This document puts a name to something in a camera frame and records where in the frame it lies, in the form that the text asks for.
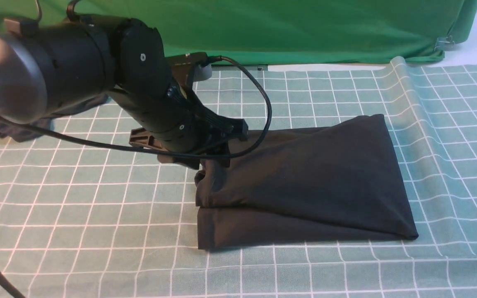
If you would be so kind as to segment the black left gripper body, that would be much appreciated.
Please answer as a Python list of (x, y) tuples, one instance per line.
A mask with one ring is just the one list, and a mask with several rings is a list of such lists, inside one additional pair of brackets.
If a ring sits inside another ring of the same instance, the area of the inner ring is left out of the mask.
[(151, 97), (112, 89), (109, 96), (140, 125), (130, 132), (132, 147), (204, 155), (218, 144), (248, 140), (245, 120), (214, 113), (192, 90), (170, 87), (164, 96)]

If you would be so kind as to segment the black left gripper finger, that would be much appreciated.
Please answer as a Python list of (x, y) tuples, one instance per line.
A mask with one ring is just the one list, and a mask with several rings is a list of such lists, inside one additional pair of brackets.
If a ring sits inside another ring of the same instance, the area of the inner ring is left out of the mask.
[(201, 158), (178, 158), (173, 156), (158, 155), (158, 161), (164, 164), (176, 164), (190, 168), (193, 170), (199, 170)]
[(229, 168), (231, 163), (231, 158), (229, 158), (230, 150), (228, 143), (221, 143), (212, 147), (204, 153), (205, 160), (211, 160), (217, 162), (220, 166), (224, 168)]

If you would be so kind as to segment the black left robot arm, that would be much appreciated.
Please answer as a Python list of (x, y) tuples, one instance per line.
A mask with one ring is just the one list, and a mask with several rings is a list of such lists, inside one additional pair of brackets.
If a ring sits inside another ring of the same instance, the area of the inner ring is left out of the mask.
[(0, 123), (74, 142), (32, 123), (108, 95), (140, 128), (131, 131), (130, 147), (89, 143), (94, 147), (151, 153), (197, 169), (209, 159), (228, 167), (229, 141), (248, 139), (245, 120), (214, 113), (193, 91), (219, 57), (167, 57), (157, 29), (133, 18), (83, 15), (45, 28), (33, 19), (5, 23)]

